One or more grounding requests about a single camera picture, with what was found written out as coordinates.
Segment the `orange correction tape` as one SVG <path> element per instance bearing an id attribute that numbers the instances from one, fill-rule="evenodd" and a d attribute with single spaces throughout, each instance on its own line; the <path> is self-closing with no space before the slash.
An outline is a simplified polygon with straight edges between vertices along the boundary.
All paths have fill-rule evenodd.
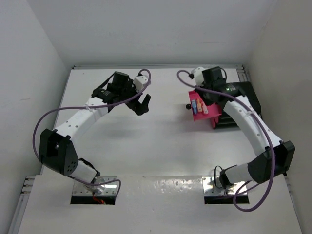
<path id="1" fill-rule="evenodd" d="M 197 106 L 197 111 L 199 112 L 199 113 L 202 113 L 202 102 L 201 102 L 201 100 L 200 99 L 196 99 L 196 106 Z"/>

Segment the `left base plate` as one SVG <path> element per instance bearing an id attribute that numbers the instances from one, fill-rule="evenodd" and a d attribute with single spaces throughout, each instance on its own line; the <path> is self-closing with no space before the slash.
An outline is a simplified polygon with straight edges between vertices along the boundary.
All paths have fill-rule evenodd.
<path id="1" fill-rule="evenodd" d="M 94 193 L 97 196 L 115 195 L 118 189 L 118 182 L 111 182 L 100 186 L 85 185 L 80 182 L 74 182 L 72 195 L 89 196 Z"/>

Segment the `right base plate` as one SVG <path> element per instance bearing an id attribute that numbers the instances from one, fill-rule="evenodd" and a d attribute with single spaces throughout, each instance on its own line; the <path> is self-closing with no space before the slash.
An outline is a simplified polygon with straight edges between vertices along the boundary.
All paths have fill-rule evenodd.
<path id="1" fill-rule="evenodd" d="M 218 188 L 221 185 L 215 185 L 215 180 L 213 176 L 203 176 L 202 177 L 202 186 L 205 196 L 233 196 L 236 191 L 244 184 L 245 182 L 238 182 L 234 185 L 228 187 L 227 189 Z"/>

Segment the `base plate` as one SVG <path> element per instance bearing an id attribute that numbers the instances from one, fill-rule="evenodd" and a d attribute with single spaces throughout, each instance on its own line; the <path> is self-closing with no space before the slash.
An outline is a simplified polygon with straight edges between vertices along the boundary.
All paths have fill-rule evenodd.
<path id="1" fill-rule="evenodd" d="M 245 182 L 238 182 L 234 185 L 228 187 L 227 189 L 218 188 L 221 185 L 215 185 L 215 180 L 213 176 L 203 176 L 202 177 L 202 186 L 205 196 L 233 196 L 236 191 L 244 184 Z"/>
<path id="2" fill-rule="evenodd" d="M 94 193 L 97 196 L 115 195 L 118 189 L 118 182 L 111 182 L 100 186 L 85 185 L 80 182 L 74 182 L 72 195 L 89 196 Z"/>

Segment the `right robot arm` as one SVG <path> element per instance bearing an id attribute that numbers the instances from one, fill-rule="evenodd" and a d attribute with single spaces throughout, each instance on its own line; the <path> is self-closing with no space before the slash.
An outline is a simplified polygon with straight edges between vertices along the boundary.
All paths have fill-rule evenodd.
<path id="1" fill-rule="evenodd" d="M 250 142 L 255 159 L 249 163 L 234 165 L 220 172 L 219 183 L 228 188 L 241 181 L 254 181 L 258 184 L 288 171 L 295 152 L 291 141 L 283 141 L 264 123 L 256 109 L 258 98 L 249 81 L 227 83 L 220 67 L 192 70 L 192 77 L 205 104 L 218 104 L 238 125 Z"/>

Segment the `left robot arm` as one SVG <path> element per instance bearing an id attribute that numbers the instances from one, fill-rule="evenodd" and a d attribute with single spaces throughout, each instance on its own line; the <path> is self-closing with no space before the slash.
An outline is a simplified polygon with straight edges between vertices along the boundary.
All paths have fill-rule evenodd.
<path id="1" fill-rule="evenodd" d="M 95 186 L 100 172 L 83 158 L 79 158 L 75 145 L 82 135 L 100 118 L 118 105 L 125 104 L 138 116 L 149 111 L 150 95 L 139 101 L 151 84 L 151 75 L 141 72 L 134 78 L 115 71 L 92 91 L 83 106 L 72 106 L 76 113 L 53 130 L 45 129 L 39 139 L 39 161 L 50 170 L 80 183 Z"/>

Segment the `pink correction tape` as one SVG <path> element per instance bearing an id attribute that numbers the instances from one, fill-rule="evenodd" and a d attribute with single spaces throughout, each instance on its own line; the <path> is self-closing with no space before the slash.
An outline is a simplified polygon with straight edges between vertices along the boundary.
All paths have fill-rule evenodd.
<path id="1" fill-rule="evenodd" d="M 205 104 L 202 105 L 202 112 L 203 114 L 207 115 L 209 112 L 208 112 L 208 109 L 207 109 L 207 106 Z"/>

